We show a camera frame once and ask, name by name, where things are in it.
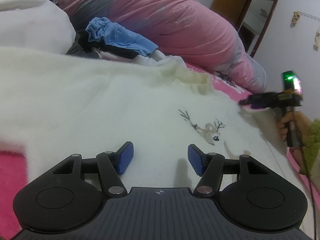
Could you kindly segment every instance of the deer embroidery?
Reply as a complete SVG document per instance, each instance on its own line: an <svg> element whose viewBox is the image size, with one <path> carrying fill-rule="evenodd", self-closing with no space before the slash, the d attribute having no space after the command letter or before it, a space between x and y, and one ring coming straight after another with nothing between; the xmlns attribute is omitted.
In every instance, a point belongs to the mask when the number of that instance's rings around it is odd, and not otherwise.
<svg viewBox="0 0 320 240"><path fill-rule="evenodd" d="M192 128L195 129L197 133L200 134L200 136L207 141L207 143L214 145L215 141L219 141L219 136L220 136L219 129L225 128L225 125L222 122L219 122L219 120L216 119L218 122L218 126L216 122L214 122L214 125L211 123L207 123L205 125L205 129L202 129L197 124L193 124L190 121L190 117L187 111L186 113L184 113L180 109L178 110L180 111L181 113L180 115L184 118L184 120L188 122L192 126Z"/></svg>

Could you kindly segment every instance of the metal screw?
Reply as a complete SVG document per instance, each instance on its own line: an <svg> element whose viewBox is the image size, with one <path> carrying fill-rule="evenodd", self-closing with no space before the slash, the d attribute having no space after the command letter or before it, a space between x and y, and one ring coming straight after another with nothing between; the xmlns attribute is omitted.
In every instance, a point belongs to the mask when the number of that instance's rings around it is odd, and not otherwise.
<svg viewBox="0 0 320 240"><path fill-rule="evenodd" d="M197 191L202 194L209 194L212 192L212 188L209 186L200 186L197 188Z"/></svg>
<svg viewBox="0 0 320 240"><path fill-rule="evenodd" d="M110 187L108 189L109 193L111 194L114 194L114 195L119 195L121 194L122 192L124 192L124 188L123 187L120 187L120 186L113 186L113 187Z"/></svg>

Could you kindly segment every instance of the circular mount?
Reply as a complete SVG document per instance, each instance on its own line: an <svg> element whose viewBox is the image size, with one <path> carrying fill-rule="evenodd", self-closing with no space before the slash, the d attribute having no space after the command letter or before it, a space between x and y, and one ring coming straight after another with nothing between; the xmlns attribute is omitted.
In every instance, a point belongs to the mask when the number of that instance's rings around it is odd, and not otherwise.
<svg viewBox="0 0 320 240"><path fill-rule="evenodd" d="M57 174L34 180L13 201L23 228L57 233L79 227L101 207L101 194L91 184L72 174Z"/></svg>
<svg viewBox="0 0 320 240"><path fill-rule="evenodd" d="M251 175L224 188L220 206L245 228L275 232L299 226L308 204L305 195L283 178Z"/></svg>

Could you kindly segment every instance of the blue cloth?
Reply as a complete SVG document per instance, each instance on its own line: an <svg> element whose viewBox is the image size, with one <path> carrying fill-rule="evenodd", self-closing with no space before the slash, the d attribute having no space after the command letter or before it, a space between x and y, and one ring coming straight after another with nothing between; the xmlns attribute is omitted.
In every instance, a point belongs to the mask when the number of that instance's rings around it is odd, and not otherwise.
<svg viewBox="0 0 320 240"><path fill-rule="evenodd" d="M88 42L103 40L106 45L132 49L144 57L158 48L147 38L127 30L118 23L110 22L106 17L93 18L85 30L89 33Z"/></svg>

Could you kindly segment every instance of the door frame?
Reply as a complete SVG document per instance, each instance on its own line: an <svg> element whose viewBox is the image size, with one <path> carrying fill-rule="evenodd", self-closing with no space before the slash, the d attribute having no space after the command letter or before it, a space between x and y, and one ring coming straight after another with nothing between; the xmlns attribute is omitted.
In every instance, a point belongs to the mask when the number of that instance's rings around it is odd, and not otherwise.
<svg viewBox="0 0 320 240"><path fill-rule="evenodd" d="M250 6L250 4L251 4L251 1L252 1L252 0L247 0L247 1L245 2L245 4L244 4L244 7L243 7L243 9L242 9L242 11L241 11L241 14L240 14L240 16L239 16L239 18L238 18L238 21L237 21L237 23L236 23L236 26L235 26L235 28L236 28L237 31L239 31L239 29L240 29L240 27L241 27L241 25L242 25L242 22L243 22L243 20L244 20L245 15L247 14L247 11L248 11L248 9L249 9L249 6ZM264 36L264 34L266 33L266 31L267 31L267 29L268 29L268 26L269 26L269 23L270 23L270 21L271 21L273 12L275 11L276 5L277 5L277 3L278 3L278 0L271 0L271 1L273 1L273 4L272 4L271 10L270 10L270 13L269 13L268 18L267 18L267 20L266 20L266 22L265 22L265 24L264 24L264 27L263 27L263 29L262 29L262 31L261 31L261 33L260 33L260 36L259 36L259 38L258 38L258 40L257 40L257 43L256 43L256 45L254 46L254 48L253 48L253 50L252 50L252 53L250 54L251 57L254 57L254 55L256 54L257 49L259 48L260 43L261 43L261 41L262 41L262 39L263 39L263 36Z"/></svg>

